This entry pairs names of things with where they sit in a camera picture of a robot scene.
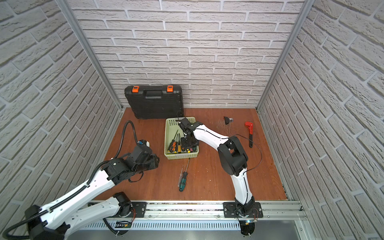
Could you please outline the yellow handled screwdriver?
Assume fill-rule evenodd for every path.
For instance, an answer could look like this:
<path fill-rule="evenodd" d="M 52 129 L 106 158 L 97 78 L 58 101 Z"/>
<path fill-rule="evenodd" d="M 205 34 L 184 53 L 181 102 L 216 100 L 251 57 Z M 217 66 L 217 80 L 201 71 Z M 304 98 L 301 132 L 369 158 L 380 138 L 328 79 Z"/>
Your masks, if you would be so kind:
<path fill-rule="evenodd" d="M 181 146 L 181 136 L 180 134 L 178 134 L 178 150 L 177 150 L 178 154 L 180 154 L 182 152 L 182 146 Z"/>

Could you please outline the orange black screwdriver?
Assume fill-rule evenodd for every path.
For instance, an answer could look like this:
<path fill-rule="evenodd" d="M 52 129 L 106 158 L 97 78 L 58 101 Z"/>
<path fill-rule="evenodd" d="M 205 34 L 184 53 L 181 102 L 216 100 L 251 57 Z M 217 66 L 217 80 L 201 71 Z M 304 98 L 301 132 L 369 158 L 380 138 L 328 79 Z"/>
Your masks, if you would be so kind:
<path fill-rule="evenodd" d="M 176 138 L 177 138 L 177 134 L 175 134 L 175 136 L 174 136 L 174 138 L 173 138 L 173 140 L 171 142 L 171 146 L 170 146 L 170 152 L 171 153 L 176 153 L 176 149 L 177 149 L 177 140 L 176 140 Z"/>

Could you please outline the black yellow striped screwdriver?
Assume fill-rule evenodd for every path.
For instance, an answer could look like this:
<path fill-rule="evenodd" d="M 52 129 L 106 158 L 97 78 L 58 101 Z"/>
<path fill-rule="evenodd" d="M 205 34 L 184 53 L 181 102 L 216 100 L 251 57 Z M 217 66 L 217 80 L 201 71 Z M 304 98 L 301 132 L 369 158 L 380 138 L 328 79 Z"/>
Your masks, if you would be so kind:
<path fill-rule="evenodd" d="M 177 140 L 176 140 L 176 138 L 177 138 L 177 136 L 178 136 L 178 132 L 175 133 L 175 136 L 173 137 L 171 143 L 169 144 L 168 151 L 169 151 L 170 153 L 174 153 L 175 150 L 176 150 L 176 145 L 177 145 Z"/>

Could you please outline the clear small screwdriver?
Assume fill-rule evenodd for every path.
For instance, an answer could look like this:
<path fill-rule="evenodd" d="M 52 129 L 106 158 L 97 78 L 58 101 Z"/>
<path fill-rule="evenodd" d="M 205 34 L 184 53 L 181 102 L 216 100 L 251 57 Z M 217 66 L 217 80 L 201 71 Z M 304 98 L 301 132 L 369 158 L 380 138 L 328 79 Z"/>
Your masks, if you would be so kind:
<path fill-rule="evenodd" d="M 181 184 L 181 180 L 182 180 L 182 176 L 183 176 L 183 168 L 184 168 L 184 165 L 181 168 L 180 177 L 179 177 L 179 180 L 178 180 L 178 187 L 180 187 L 180 184 Z"/>

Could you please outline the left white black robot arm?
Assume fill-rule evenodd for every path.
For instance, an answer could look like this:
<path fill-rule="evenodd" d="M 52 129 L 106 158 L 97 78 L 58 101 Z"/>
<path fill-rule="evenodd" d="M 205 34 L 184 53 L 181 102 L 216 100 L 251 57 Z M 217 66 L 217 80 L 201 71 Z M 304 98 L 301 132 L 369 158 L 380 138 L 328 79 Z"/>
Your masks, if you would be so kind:
<path fill-rule="evenodd" d="M 84 208 L 99 194 L 123 181 L 131 181 L 136 175 L 154 170 L 159 166 L 159 157 L 145 140 L 136 141 L 131 153 L 99 163 L 90 178 L 57 200 L 44 206 L 33 205 L 25 211 L 25 220 L 5 229 L 6 240 L 64 240 L 70 234 L 95 221 L 118 215 L 137 215 L 131 200 L 120 192 L 104 202 Z"/>

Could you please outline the green black large screwdriver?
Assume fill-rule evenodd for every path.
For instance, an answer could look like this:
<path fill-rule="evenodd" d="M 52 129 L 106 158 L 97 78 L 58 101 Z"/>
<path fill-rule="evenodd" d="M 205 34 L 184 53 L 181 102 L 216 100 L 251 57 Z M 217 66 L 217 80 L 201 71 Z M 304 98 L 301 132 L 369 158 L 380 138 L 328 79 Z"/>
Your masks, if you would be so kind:
<path fill-rule="evenodd" d="M 191 159 L 188 160 L 186 169 L 181 173 L 181 178 L 180 178 L 180 183 L 179 183 L 179 191 L 180 192 L 184 191 L 186 184 L 187 184 L 188 167 L 189 167 L 190 160 Z"/>

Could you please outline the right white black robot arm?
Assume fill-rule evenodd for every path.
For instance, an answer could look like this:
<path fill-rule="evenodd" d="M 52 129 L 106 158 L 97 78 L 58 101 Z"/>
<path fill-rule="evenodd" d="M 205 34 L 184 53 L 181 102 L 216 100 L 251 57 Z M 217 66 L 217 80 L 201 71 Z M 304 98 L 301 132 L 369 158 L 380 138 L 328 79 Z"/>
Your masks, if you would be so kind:
<path fill-rule="evenodd" d="M 254 207 L 255 198 L 248 183 L 248 156 L 236 136 L 227 137 L 209 129 L 200 122 L 191 123 L 187 118 L 178 120 L 178 125 L 184 133 L 187 148 L 203 142 L 218 152 L 223 170 L 230 175 L 235 190 L 235 214 L 245 218 L 253 215 L 260 216 Z"/>

